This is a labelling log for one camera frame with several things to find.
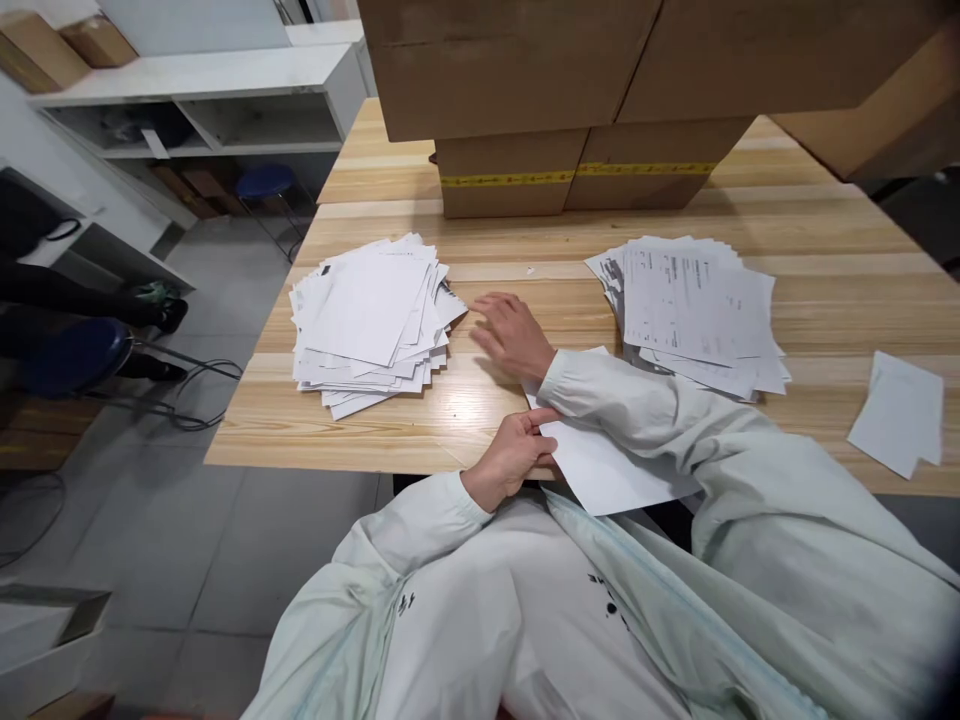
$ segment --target person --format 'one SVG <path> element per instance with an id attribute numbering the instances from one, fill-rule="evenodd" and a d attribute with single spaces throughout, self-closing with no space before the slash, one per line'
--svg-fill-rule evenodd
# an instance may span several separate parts
<path id="1" fill-rule="evenodd" d="M 189 311 L 179 298 L 163 304 L 132 295 L 106 293 L 84 287 L 50 268 L 18 263 L 0 253 L 0 303 L 65 312 L 85 317 L 111 317 L 135 328 L 156 327 L 161 333 L 175 333 Z M 35 334 L 31 329 L 28 334 Z M 0 356 L 20 358 L 33 342 L 22 334 L 0 344 Z M 118 377 L 179 383 L 187 370 L 147 353 L 134 352 L 117 371 Z"/>
<path id="2" fill-rule="evenodd" d="M 270 643 L 252 718 L 909 718 L 950 669 L 960 577 L 809 438 L 610 356 L 516 296 L 473 339 L 540 383 L 473 467 L 358 520 Z M 561 418 L 703 486 L 692 553 L 543 483 Z"/>

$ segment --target small paper scrap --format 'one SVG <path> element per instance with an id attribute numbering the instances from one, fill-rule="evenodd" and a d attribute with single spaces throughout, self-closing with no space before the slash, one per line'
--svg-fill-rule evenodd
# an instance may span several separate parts
<path id="1" fill-rule="evenodd" d="M 943 378 L 876 352 L 870 393 L 847 441 L 907 480 L 943 459 Z"/>

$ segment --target jacket sleeve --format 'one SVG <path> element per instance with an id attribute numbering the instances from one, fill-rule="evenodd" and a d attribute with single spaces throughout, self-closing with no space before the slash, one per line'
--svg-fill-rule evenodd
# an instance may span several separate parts
<path id="1" fill-rule="evenodd" d="M 277 624 L 245 718 L 286 717 L 336 655 L 344 630 L 407 575 L 479 532 L 493 515 L 467 494 L 459 472 L 411 485 L 383 510 L 360 518 L 307 581 Z"/>
<path id="2" fill-rule="evenodd" d="M 538 397 L 602 427 L 639 457 L 669 454 L 707 493 L 694 554 L 711 563 L 731 525 L 780 515 L 826 522 L 886 547 L 956 585 L 866 488 L 814 440 L 782 433 L 763 414 L 611 356 L 561 350 Z"/>

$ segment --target white shirt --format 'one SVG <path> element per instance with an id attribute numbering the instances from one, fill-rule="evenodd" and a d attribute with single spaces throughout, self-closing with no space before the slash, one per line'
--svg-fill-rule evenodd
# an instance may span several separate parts
<path id="1" fill-rule="evenodd" d="M 604 579 L 531 498 L 407 581 L 376 718 L 455 717 L 442 689 L 484 667 L 518 720 L 690 717 Z"/>

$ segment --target person's left hand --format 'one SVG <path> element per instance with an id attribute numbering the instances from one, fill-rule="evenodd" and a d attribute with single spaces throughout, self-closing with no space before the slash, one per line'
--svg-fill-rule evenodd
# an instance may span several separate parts
<path id="1" fill-rule="evenodd" d="M 480 462 L 460 473 L 467 493 L 492 513 L 506 498 L 516 495 L 534 465 L 553 465 L 550 454 L 557 441 L 540 434 L 540 426 L 563 416 L 553 408 L 507 415 Z"/>

